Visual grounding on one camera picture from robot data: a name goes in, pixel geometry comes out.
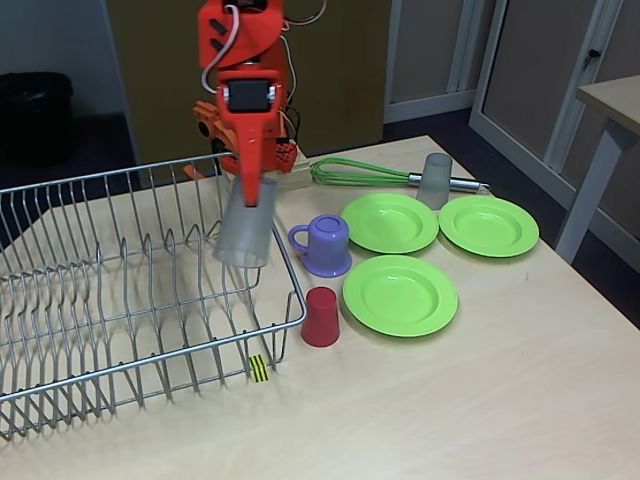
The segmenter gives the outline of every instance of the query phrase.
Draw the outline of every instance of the green whisk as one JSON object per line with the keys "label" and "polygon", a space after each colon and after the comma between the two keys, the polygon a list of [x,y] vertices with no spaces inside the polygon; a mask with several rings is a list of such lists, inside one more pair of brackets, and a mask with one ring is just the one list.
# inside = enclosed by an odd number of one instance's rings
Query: green whisk
{"label": "green whisk", "polygon": [[[327,170],[328,165],[341,165],[353,169],[365,170],[369,173],[356,173],[343,170]],[[323,185],[335,185],[339,187],[417,187],[422,179],[421,173],[401,172],[391,168],[380,167],[370,163],[349,160],[346,158],[330,157],[311,165],[313,181]],[[489,191],[491,187],[486,183],[480,183],[466,178],[451,178],[451,190],[466,193],[478,193]]]}

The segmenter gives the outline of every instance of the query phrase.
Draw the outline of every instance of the table leg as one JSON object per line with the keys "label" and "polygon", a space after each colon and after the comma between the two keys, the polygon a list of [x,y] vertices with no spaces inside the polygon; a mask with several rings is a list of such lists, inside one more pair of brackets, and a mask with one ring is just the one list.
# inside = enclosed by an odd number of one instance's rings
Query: table leg
{"label": "table leg", "polygon": [[573,199],[556,244],[556,253],[568,263],[573,263],[578,253],[620,155],[637,141],[635,134],[613,120],[607,121],[598,150]]}

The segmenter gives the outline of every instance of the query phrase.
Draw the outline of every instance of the plate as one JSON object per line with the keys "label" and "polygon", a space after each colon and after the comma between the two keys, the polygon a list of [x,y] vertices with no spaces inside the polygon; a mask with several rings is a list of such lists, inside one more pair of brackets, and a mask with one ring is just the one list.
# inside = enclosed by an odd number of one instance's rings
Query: plate
{"label": "plate", "polygon": [[360,197],[342,211],[353,243],[378,253],[410,253],[432,243],[438,218],[415,198],[394,193]]}
{"label": "plate", "polygon": [[342,293],[360,323],[394,337],[436,332],[458,309],[456,289],[442,271],[401,255],[361,263],[347,276]]}
{"label": "plate", "polygon": [[440,211],[440,228],[460,248],[486,257],[515,257],[538,242],[538,224],[529,213],[494,197],[461,197]]}

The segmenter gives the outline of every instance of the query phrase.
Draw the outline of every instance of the wire dish rack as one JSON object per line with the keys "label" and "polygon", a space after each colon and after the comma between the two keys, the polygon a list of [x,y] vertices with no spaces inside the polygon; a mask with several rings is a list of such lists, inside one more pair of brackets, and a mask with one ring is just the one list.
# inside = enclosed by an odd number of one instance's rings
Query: wire dish rack
{"label": "wire dish rack", "polygon": [[[275,225],[267,267],[214,260],[219,157],[0,191],[0,438],[252,381],[257,355],[276,371],[303,294]],[[290,283],[260,281],[274,269]]]}

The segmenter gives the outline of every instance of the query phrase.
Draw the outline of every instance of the red cup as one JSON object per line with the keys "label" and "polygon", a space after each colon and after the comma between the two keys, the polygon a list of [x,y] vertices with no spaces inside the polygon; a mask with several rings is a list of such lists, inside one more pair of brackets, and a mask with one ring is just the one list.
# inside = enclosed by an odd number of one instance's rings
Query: red cup
{"label": "red cup", "polygon": [[333,290],[316,287],[307,293],[307,318],[302,324],[302,339],[312,347],[328,347],[340,337],[338,298]]}

